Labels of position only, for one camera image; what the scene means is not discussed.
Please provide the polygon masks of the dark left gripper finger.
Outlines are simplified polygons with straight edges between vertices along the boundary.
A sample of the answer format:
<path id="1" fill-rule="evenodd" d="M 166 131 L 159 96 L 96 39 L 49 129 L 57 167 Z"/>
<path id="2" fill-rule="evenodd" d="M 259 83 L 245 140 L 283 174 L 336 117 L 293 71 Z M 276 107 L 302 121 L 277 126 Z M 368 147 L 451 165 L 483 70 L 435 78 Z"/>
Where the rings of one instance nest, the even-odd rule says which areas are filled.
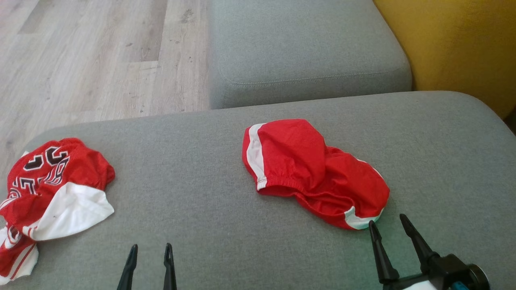
<path id="1" fill-rule="evenodd" d="M 138 245 L 131 246 L 127 261 L 122 270 L 122 275 L 117 286 L 117 290 L 131 290 L 134 271 L 137 266 Z"/>
<path id="2" fill-rule="evenodd" d="M 173 246 L 170 243 L 166 243 L 164 252 L 164 266 L 165 276 L 163 290 L 178 290 L 175 275 L 175 263 L 173 259 Z"/>

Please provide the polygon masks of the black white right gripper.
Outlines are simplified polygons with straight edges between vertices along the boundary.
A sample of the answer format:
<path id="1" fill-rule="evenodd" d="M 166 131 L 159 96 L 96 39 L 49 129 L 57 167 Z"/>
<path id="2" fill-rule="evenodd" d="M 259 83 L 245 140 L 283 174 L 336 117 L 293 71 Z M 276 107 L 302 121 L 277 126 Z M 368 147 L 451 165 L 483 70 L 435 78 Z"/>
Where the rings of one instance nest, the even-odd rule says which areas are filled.
<path id="1" fill-rule="evenodd" d="M 374 221 L 369 222 L 373 254 L 379 283 L 383 290 L 490 290 L 485 272 L 476 264 L 466 264 L 455 255 L 441 257 L 433 251 L 411 223 L 401 213 L 400 221 L 411 239 L 420 262 L 421 273 L 399 278 L 398 271 L 382 244 L 382 236 Z"/>

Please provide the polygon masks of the red white basketball jersey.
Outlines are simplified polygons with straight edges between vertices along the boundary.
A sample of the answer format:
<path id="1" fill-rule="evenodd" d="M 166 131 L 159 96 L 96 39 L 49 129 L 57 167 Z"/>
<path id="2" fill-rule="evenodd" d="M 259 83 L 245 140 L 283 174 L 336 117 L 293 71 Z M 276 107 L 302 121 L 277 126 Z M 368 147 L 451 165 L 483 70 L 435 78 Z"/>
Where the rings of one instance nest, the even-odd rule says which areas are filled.
<path id="1" fill-rule="evenodd" d="M 112 165 L 80 139 L 51 140 L 24 154 L 7 176 L 0 202 L 0 285 L 30 275 L 37 242 L 88 230 L 114 213 L 105 189 Z"/>

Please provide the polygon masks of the red white sports shorts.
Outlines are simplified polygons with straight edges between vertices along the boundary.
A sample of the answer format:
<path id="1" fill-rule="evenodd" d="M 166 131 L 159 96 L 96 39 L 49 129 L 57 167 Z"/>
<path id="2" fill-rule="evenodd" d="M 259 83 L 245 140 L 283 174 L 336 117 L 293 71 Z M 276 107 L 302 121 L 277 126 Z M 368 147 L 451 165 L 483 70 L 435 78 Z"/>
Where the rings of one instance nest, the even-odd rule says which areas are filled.
<path id="1" fill-rule="evenodd" d="M 389 187 L 372 165 L 326 145 L 305 119 L 246 128 L 242 160 L 257 193 L 294 198 L 311 214 L 341 229 L 367 229 L 389 200 Z"/>

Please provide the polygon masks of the large grey sofa ottoman cushion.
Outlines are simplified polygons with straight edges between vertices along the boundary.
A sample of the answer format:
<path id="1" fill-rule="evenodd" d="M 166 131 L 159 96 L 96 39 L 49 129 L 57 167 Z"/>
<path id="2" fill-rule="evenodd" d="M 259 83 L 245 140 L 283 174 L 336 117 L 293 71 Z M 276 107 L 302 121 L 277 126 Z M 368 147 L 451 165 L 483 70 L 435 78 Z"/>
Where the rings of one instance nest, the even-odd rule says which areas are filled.
<path id="1" fill-rule="evenodd" d="M 294 200 L 259 195 L 241 159 L 244 130 L 309 121 L 330 146 L 370 163 L 391 197 L 378 228 L 393 266 L 419 262 L 399 220 L 429 246 L 516 290 L 516 136 L 467 94 L 413 91 L 94 122 L 32 139 L 77 137 L 113 165 L 114 214 L 42 242 L 31 275 L 0 290 L 116 290 L 133 244 L 133 290 L 162 290 L 166 243 L 179 290 L 380 290 L 367 230 L 338 229 Z"/>

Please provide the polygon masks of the wide yellow sofa backrest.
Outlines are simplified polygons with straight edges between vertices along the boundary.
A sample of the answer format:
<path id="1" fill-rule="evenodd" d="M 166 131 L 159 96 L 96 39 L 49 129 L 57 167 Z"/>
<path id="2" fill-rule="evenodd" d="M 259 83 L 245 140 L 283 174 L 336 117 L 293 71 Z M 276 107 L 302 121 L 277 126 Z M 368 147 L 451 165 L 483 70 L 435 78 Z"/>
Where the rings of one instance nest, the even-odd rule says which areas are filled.
<path id="1" fill-rule="evenodd" d="M 373 0 L 417 91 L 456 91 L 501 118 L 516 108 L 516 0 Z"/>

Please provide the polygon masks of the grey sofa seat cushion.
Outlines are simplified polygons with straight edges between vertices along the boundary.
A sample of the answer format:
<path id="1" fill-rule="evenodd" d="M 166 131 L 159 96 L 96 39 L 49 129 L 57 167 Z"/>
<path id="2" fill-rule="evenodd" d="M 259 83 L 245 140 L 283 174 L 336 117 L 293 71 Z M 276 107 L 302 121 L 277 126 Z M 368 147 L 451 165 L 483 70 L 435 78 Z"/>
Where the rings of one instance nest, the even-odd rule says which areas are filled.
<path id="1" fill-rule="evenodd" d="M 373 0 L 212 0 L 210 108 L 412 90 Z"/>

